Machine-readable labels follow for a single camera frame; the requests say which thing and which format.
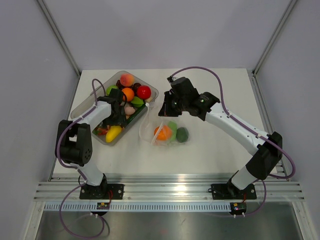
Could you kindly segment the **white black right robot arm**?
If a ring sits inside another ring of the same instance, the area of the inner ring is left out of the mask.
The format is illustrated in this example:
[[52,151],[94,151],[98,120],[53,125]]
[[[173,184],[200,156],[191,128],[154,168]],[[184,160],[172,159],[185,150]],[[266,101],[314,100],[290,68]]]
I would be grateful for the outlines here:
[[239,124],[223,108],[219,98],[209,92],[198,93],[186,77],[169,77],[170,90],[165,91],[160,117],[178,117],[188,112],[219,129],[240,143],[252,156],[248,163],[238,170],[227,182],[227,193],[239,198],[245,188],[256,180],[265,180],[283,154],[282,136],[258,130],[254,133],[251,125]]

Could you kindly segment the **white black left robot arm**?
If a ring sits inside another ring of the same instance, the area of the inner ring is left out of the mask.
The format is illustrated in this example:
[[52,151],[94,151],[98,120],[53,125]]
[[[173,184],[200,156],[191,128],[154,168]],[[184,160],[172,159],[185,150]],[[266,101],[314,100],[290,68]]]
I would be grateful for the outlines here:
[[90,163],[93,155],[92,131],[99,124],[119,127],[126,126],[123,99],[119,89],[111,89],[108,96],[96,97],[91,108],[72,120],[61,120],[58,124],[55,155],[65,168],[75,169],[84,179],[84,186],[91,187],[90,193],[97,199],[108,194],[104,183],[105,175],[95,164]]

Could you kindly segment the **clear zip top bag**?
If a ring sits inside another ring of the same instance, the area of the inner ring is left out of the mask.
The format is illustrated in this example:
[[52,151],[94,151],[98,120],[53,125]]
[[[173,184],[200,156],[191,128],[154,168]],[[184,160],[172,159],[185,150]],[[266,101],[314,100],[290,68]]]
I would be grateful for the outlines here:
[[158,113],[161,109],[161,105],[156,102],[147,103],[146,104],[147,112],[146,115],[139,127],[139,137],[143,140],[148,142],[152,146],[163,146],[163,147],[173,147],[178,145],[183,145],[188,143],[191,140],[190,132],[189,132],[189,139],[187,142],[180,143],[177,140],[170,142],[169,140],[160,141],[156,140],[156,136],[154,136],[155,128],[159,127],[159,130],[162,129],[164,125],[168,126],[170,121],[174,121],[177,123],[177,128],[185,127],[186,125],[180,121],[177,117],[165,117],[165,116],[158,116]]

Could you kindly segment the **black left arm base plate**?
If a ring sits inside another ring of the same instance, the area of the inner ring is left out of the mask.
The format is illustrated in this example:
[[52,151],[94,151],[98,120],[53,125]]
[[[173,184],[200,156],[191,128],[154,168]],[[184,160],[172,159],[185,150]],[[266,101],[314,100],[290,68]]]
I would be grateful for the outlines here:
[[123,184],[107,183],[99,186],[86,184],[81,187],[79,198],[81,200],[122,200],[123,194]]

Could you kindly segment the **dark green toy avocado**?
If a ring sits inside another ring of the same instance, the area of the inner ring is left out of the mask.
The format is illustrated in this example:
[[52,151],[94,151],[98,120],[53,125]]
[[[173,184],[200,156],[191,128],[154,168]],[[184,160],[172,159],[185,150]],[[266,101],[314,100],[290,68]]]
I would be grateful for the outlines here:
[[179,127],[176,130],[176,141],[179,143],[185,143],[189,140],[189,131],[185,127]]

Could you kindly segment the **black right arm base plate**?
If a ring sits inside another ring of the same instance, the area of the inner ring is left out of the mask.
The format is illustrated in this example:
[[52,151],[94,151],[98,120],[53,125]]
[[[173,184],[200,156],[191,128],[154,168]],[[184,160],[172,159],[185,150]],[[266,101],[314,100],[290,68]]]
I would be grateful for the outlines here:
[[231,183],[213,183],[208,192],[214,200],[256,200],[255,186],[251,183],[245,189],[238,189]]

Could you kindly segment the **yellow toy mango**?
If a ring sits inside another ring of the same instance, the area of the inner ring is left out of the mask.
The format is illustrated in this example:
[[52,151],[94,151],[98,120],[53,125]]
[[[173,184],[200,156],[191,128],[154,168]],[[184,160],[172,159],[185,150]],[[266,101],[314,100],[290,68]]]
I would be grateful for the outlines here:
[[105,142],[111,143],[121,132],[122,127],[120,125],[111,126],[105,135]]

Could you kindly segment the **light green toy starfruit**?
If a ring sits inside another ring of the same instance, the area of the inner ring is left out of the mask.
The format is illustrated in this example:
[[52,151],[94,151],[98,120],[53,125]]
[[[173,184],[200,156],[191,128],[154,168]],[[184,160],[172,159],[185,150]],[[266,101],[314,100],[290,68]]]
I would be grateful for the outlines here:
[[178,125],[177,125],[177,123],[175,121],[169,121],[167,125],[168,125],[168,127],[170,128],[170,130],[172,132],[169,141],[170,142],[174,142],[176,140]]

